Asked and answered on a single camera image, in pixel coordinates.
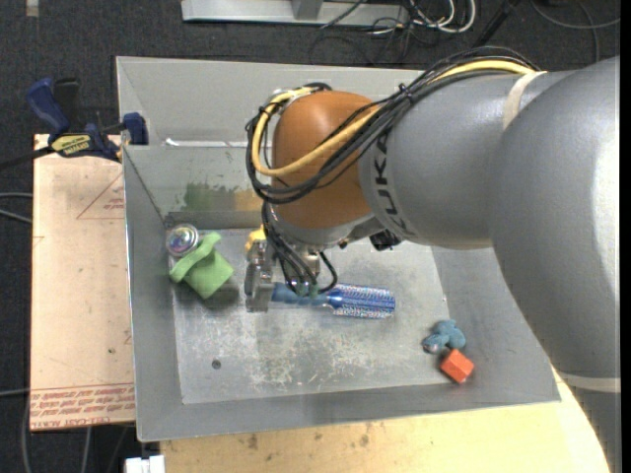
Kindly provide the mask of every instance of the blue brush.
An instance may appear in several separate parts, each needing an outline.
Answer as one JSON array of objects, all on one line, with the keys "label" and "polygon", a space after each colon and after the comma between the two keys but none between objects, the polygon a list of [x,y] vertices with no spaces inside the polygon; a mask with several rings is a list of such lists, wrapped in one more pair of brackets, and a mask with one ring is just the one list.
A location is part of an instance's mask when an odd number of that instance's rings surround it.
[{"label": "blue brush", "polygon": [[285,285],[274,285],[273,302],[330,306],[334,315],[381,319],[394,313],[394,296],[388,289],[338,284],[328,293],[315,298],[299,297]]}]

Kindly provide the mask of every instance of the yellow cable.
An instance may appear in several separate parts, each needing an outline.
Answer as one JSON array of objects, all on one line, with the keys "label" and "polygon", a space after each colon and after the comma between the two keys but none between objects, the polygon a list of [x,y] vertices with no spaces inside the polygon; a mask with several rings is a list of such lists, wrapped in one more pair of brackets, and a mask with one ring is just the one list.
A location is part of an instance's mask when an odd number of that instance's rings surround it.
[{"label": "yellow cable", "polygon": [[[474,70],[501,70],[508,73],[521,74],[521,75],[525,75],[525,74],[529,74],[533,72],[532,69],[522,66],[518,63],[513,63],[512,61],[478,60],[478,61],[472,61],[470,63],[466,63],[464,65],[458,65],[448,70],[444,74],[440,75],[432,82],[438,81],[439,79],[443,79],[445,77],[450,77],[451,75],[455,75],[455,74],[459,74],[463,72],[471,72]],[[366,121],[370,119],[371,116],[373,115],[373,111],[371,110],[366,115],[358,118],[357,120],[349,124],[346,128],[344,128],[337,135],[335,135],[335,137],[327,140],[326,142],[324,142],[323,144],[315,148],[310,153],[305,154],[298,160],[286,165],[285,167],[282,167],[280,169],[269,169],[268,167],[265,167],[260,162],[260,155],[259,155],[260,154],[260,141],[262,138],[263,130],[265,129],[265,126],[267,125],[268,120],[270,119],[271,115],[275,113],[276,110],[278,109],[277,104],[295,96],[312,93],[313,91],[314,90],[310,88],[300,88],[293,92],[282,93],[278,95],[277,97],[273,98],[269,102],[269,104],[267,105],[263,113],[261,114],[260,118],[258,119],[258,123],[254,127],[254,133],[252,136],[252,164],[254,168],[256,169],[256,171],[258,171],[262,175],[266,175],[269,177],[280,177],[283,175],[287,175],[288,173],[292,173],[294,171],[302,169],[309,163],[312,163],[314,160],[321,157],[324,153],[326,153],[330,149],[339,147],[340,144],[345,143],[346,140],[350,138],[357,130],[359,130],[366,123]]]}]

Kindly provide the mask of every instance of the gray carpet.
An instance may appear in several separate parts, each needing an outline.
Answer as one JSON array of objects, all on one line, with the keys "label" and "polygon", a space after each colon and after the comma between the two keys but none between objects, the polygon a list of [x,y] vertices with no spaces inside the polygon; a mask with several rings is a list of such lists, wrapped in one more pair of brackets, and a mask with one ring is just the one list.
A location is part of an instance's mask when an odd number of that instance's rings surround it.
[{"label": "gray carpet", "polygon": [[[0,0],[0,161],[31,149],[31,136],[47,128],[29,111],[25,93],[35,80],[77,77],[83,83],[82,106],[105,124],[115,121],[117,55],[234,59],[253,62],[380,65],[424,68],[437,59],[470,47],[503,0],[476,0],[477,21],[466,34],[446,39],[419,32],[402,56],[402,43],[387,42],[361,31],[314,27],[184,24],[181,0],[39,0],[39,18],[26,17],[25,0]],[[620,0],[548,4],[554,18],[587,25],[620,14]],[[542,19],[525,0],[491,43],[509,46],[548,70],[574,69],[619,54],[620,26],[589,30],[561,28]],[[0,171],[0,192],[32,191],[33,167]],[[0,200],[0,209],[31,214],[24,200]],[[0,217],[0,391],[29,383],[31,231]],[[20,427],[24,397],[0,398],[0,471],[24,471]],[[128,432],[117,456],[140,453]],[[88,471],[103,472],[122,436],[121,428],[95,429]],[[33,471],[79,471],[85,432],[28,437]]]}]

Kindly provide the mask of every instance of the green foam toy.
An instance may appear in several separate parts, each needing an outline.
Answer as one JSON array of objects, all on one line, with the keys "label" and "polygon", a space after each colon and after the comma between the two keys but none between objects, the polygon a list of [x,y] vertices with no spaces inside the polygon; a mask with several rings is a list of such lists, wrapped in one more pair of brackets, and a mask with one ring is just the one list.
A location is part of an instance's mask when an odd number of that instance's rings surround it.
[{"label": "green foam toy", "polygon": [[176,283],[182,280],[204,300],[210,298],[232,276],[234,268],[216,249],[221,239],[218,233],[209,233],[201,243],[178,261],[169,272]]}]

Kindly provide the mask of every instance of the orange block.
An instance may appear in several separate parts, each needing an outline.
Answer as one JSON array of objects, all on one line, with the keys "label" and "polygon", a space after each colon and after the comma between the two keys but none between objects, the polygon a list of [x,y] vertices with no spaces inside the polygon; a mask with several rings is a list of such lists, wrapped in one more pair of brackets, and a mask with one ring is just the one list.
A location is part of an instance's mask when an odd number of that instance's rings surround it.
[{"label": "orange block", "polygon": [[473,368],[473,361],[458,349],[452,349],[441,362],[441,370],[457,383],[463,383],[471,375]]}]

